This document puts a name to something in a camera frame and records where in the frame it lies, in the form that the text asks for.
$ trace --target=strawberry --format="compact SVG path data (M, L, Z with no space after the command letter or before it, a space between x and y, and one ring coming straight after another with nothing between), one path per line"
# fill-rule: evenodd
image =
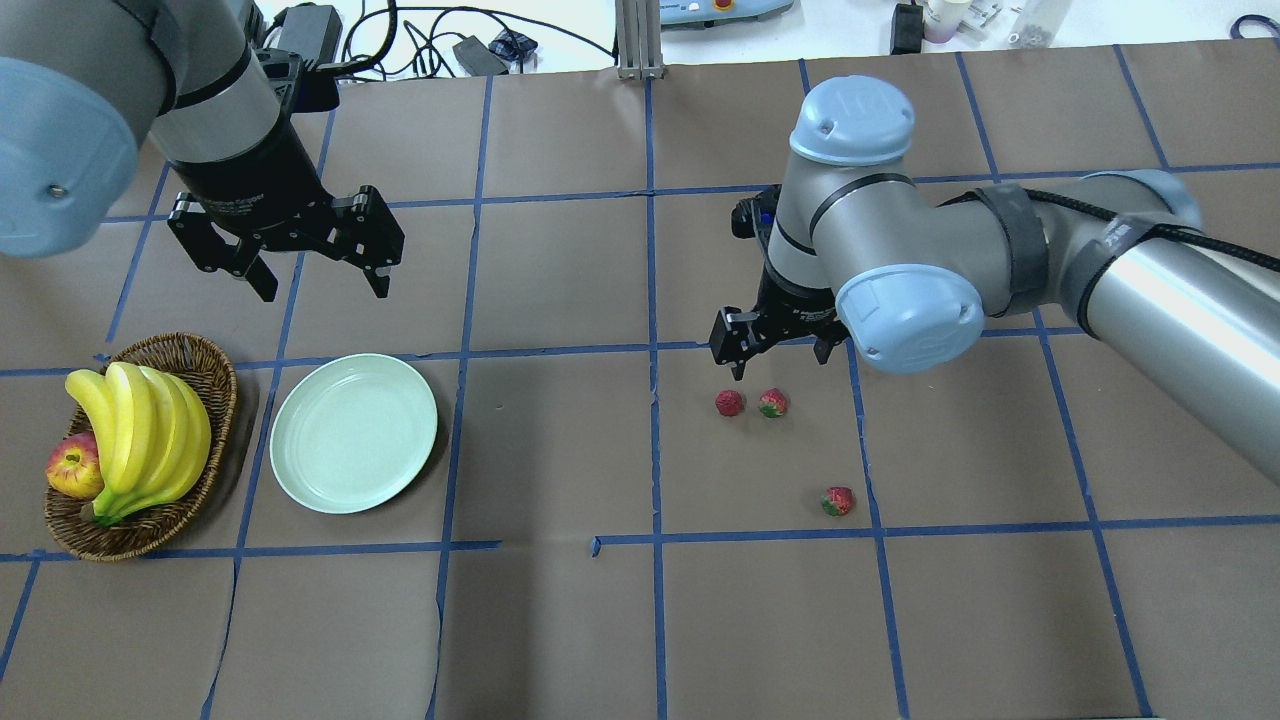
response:
M822 497L822 509L832 518L849 515L849 511L858 505L854 491L850 488L827 488L827 495Z
M787 414L787 396L778 388L767 389L760 396L760 414L765 418L781 418Z
M732 418L746 407L746 398L742 397L741 392L736 389L722 389L719 395L716 396L716 410L726 418Z

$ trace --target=white container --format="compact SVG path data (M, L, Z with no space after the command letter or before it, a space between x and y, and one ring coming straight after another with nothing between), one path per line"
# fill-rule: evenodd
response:
M924 40L942 44L951 40L973 0L927 0L924 4Z
M1071 0L1028 0L1009 33L1009 46L1048 47L1070 8Z

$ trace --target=bottle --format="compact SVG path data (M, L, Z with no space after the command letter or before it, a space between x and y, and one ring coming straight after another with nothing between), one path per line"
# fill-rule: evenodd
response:
M924 4L924 40L942 44L951 40L973 0L927 0Z

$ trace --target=light blue joint cap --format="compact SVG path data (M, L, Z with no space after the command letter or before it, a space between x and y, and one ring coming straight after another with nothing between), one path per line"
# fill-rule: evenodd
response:
M859 352L886 373L919 373L969 350L982 336L982 296L934 265L886 265L846 282L836 311Z
M1165 170L1146 169L1108 170L1084 177L1096 178L1098 176L1120 176L1140 182L1160 196L1160 199L1165 201L1165 205L1169 205L1170 211L1181 218L1183 222L1196 229L1204 229L1204 218L1201 215L1199 202L1192 197L1192 193L1187 190L1187 186L1183 184L1183 181L1179 179L1178 176L1166 173Z
M42 258L84 245L137 168L133 132L101 95L0 58L0 254Z
M791 150L827 165L881 165L906 154L913 129L915 109L901 90L873 77L837 77L805 96Z

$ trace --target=power adapter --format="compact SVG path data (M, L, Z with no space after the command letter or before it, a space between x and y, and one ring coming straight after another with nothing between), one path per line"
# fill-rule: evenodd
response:
M919 53L924 41L924 6L899 3L897 8L893 8L891 32L890 55Z
M476 36L467 37L453 46L453 56L472 77L504 76L511 72L502 58L494 55Z

